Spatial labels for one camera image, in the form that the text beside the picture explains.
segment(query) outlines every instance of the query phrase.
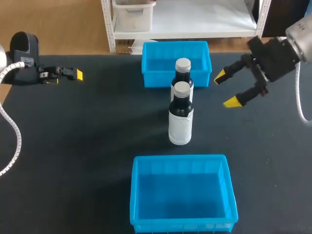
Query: black table surface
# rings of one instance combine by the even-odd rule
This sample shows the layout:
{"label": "black table surface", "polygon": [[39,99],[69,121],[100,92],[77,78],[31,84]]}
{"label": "black table surface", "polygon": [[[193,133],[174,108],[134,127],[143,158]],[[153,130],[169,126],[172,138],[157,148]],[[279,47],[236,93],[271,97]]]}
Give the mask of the black table surface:
{"label": "black table surface", "polygon": [[[168,139],[169,89],[145,89],[141,56],[45,56],[76,66],[84,82],[13,87],[4,108],[22,134],[13,168],[0,178],[1,234],[126,234],[133,158],[224,154],[238,209],[238,234],[312,233],[312,128],[299,120],[294,72],[241,109],[224,101],[249,88],[247,70],[212,80],[240,54],[211,54],[208,88],[194,91],[193,136]],[[302,68],[302,102],[312,116],[312,66]],[[0,166],[16,136],[0,117]]]}

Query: bottle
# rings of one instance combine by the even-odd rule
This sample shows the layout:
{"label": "bottle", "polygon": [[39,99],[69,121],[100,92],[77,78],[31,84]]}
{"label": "bottle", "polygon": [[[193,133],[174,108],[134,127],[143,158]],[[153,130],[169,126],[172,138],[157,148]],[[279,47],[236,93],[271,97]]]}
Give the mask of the bottle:
{"label": "bottle", "polygon": [[190,84],[179,81],[174,86],[174,99],[169,106],[169,139],[175,145],[185,145],[192,137],[193,105]]}
{"label": "bottle", "polygon": [[175,78],[171,82],[171,101],[174,99],[175,84],[179,81],[184,81],[190,84],[190,101],[193,102],[194,84],[191,79],[191,61],[187,58],[179,58],[175,62]]}

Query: blue plastic bin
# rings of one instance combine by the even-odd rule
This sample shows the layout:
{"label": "blue plastic bin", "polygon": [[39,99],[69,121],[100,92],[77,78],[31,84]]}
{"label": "blue plastic bin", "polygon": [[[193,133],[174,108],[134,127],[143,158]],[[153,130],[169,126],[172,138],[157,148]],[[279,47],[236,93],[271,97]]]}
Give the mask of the blue plastic bin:
{"label": "blue plastic bin", "polygon": [[134,159],[130,222],[136,233],[231,231],[237,220],[224,155]]}
{"label": "blue plastic bin", "polygon": [[162,41],[143,45],[142,73],[144,86],[171,87],[176,76],[176,60],[191,61],[191,78],[195,87],[208,87],[212,71],[206,41]]}

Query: white cable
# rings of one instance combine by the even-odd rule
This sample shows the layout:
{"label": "white cable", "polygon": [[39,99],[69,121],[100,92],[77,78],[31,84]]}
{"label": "white cable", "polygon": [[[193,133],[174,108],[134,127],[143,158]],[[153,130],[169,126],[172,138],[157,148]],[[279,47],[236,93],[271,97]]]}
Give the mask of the white cable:
{"label": "white cable", "polygon": [[[18,69],[18,68],[24,68],[25,67],[25,63],[24,62],[17,62],[17,63],[13,63],[11,65],[9,65],[8,67],[6,67],[1,73],[0,73],[0,84],[2,83],[4,77],[6,76],[6,74],[8,74],[10,71],[14,70],[14,69]],[[8,114],[5,112],[5,110],[3,109],[1,103],[0,103],[0,114],[6,119],[6,121],[9,122],[9,124],[13,127],[15,133],[16,133],[16,137],[17,137],[17,146],[16,146],[16,151],[15,154],[13,156],[13,158],[11,159],[11,161],[9,162],[9,164],[2,169],[2,171],[0,171],[0,176],[2,176],[4,173],[6,173],[12,166],[13,164],[16,162],[16,160],[19,157],[20,154],[20,149],[21,149],[21,135],[20,135],[20,130],[18,128],[18,126],[16,125],[16,123],[8,116]]]}
{"label": "white cable", "polygon": [[299,88],[299,83],[300,83],[300,62],[296,64],[296,102],[297,102],[297,108],[298,108],[298,113],[299,117],[302,120],[302,122],[307,125],[308,127],[312,127],[312,120],[307,120],[302,112],[301,108],[301,101],[300,101],[300,88]]}

